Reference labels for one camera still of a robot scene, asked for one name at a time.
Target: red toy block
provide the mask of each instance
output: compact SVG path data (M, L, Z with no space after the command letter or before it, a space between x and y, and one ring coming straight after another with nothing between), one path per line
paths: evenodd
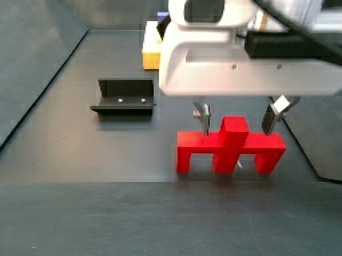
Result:
M225 117L219 132L178 133L178 173L189 173L191 154L214 154L217 174L233 174L241 154L255 154L259 174L270 174L286 151L280 134L250 133L245 117Z

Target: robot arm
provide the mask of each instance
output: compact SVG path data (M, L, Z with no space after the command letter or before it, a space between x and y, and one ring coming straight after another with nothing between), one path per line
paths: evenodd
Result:
M278 110L271 108L271 118L265 118L265 132L269 134L274 122L298 102L300 96L333 95L341 90L342 51L329 42L321 42L297 23L289 22L267 2L254 0L292 32L300 33L310 44L334 57L329 62L313 58L251 58L245 49L245 40L237 36L237 32L246 30L251 24L257 13L255 4L250 0L222 0L225 9L219 20L215 20L215 17L213 20L202 20L201 17L191 20L186 15L191 12L197 14L195 1L213 3L211 0L193 0L193 3L191 0L170 0L169 3L171 23L163 40L161 89L171 96L288 95L284 102L289 105ZM294 7L312 1L273 2L278 6L290 3ZM321 8L317 3L322 3L322 0L314 2L316 8ZM310 10L305 5L300 6L300 9L302 12ZM205 113L203 104L202 108L195 104L198 113Z

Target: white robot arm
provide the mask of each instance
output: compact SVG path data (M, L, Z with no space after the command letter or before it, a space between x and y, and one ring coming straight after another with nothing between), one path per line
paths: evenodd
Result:
M250 0L217 0L225 3L225 8L219 19L211 22L201 17L193 22L186 19L191 1L206 2L170 0L169 3L171 23L159 68L159 86L167 95L288 95L292 98L288 101L282 98L286 103L281 107L286 111L300 96L333 95L341 90L342 68L336 64L310 58L250 58L238 36L238 31L255 21L258 8ZM290 19L310 27L322 0L274 0L273 5L288 12Z

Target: dark gray floor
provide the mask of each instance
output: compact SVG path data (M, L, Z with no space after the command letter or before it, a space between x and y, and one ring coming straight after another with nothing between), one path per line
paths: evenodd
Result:
M151 122L90 110L98 78L158 81L142 70L142 36L90 33L0 154L3 254L341 255L342 187L317 180L284 124L289 149L269 178L247 156L233 177L213 174L209 156L178 177L177 131L201 128L191 99L157 88ZM261 130L266 97L209 102L213 130L233 114Z
M193 99L167 97L158 72L142 69L138 31L91 32L56 77L10 145L0 154L0 183L165 182L175 175L179 130L201 130L193 118ZM99 103L99 78L153 78L157 107L151 122L100 120L90 110ZM243 115L261 131L266 97L207 98L213 130L223 115ZM312 169L284 125L289 150L270 179L312 178ZM242 157L238 180L258 180L251 158ZM191 179L217 179L209 156L195 156Z

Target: black metal bracket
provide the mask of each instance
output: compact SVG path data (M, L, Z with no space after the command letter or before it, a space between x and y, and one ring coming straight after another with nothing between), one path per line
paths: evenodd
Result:
M147 115L154 112L154 81L100 79L102 100L91 110L103 115Z

